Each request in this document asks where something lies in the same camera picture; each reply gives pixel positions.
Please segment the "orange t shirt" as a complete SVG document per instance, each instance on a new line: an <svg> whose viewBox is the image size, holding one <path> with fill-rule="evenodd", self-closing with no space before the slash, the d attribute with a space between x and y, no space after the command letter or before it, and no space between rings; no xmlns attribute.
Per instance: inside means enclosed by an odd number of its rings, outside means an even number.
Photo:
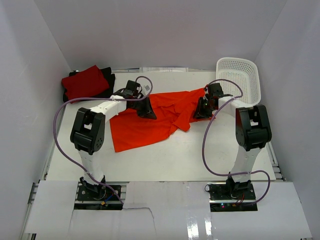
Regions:
<svg viewBox="0 0 320 240"><path fill-rule="evenodd" d="M191 91L155 93L149 96L156 119L141 118L127 109L110 121L115 152L152 145L168 139L175 131L189 131L203 88Z"/></svg>

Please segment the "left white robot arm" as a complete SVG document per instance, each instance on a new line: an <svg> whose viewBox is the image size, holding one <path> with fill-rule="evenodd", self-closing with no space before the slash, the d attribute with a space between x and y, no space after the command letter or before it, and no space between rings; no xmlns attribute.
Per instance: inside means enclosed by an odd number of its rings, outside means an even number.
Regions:
<svg viewBox="0 0 320 240"><path fill-rule="evenodd" d="M137 80L128 80L124 88L114 92L108 99L91 108L79 108L70 134L84 167L80 183L88 194L96 200L102 199L107 192L105 175L94 157L104 143L106 123L127 109L135 110L137 116L155 120L149 98L153 84L142 85Z"/></svg>

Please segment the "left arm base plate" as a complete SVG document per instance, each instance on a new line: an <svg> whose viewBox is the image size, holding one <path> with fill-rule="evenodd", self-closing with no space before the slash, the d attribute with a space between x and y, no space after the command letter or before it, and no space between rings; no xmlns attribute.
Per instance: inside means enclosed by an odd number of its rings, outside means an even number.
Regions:
<svg viewBox="0 0 320 240"><path fill-rule="evenodd" d="M123 205L111 189L102 186L98 190L99 193L90 191L79 183L74 202L74 209L99 211L120 211L123 209Z"/></svg>

